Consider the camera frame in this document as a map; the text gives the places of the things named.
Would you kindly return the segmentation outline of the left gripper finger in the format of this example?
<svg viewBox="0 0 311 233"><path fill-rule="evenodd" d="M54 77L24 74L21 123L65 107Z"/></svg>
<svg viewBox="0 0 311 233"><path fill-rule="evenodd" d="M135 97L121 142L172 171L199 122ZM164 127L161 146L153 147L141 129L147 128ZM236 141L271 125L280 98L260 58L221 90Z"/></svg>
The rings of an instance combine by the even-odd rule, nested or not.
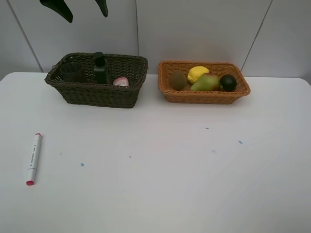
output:
<svg viewBox="0 0 311 233"><path fill-rule="evenodd" d="M69 23L73 21L73 14L71 10L68 8L64 0L40 0L40 3L50 8L51 10L58 13L61 17L63 17Z"/></svg>
<svg viewBox="0 0 311 233"><path fill-rule="evenodd" d="M104 17L108 17L108 7L106 0L96 0L97 5L100 8L100 11Z"/></svg>

